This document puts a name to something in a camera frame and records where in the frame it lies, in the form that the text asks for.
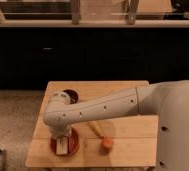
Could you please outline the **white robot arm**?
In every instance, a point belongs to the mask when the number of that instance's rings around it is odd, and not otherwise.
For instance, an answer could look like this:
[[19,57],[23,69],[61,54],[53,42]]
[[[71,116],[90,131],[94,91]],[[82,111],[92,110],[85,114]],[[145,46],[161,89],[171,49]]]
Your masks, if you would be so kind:
[[156,171],[189,171],[189,80],[127,88],[79,103],[72,103],[68,93],[56,91],[43,122],[59,138],[74,123],[138,114],[158,116]]

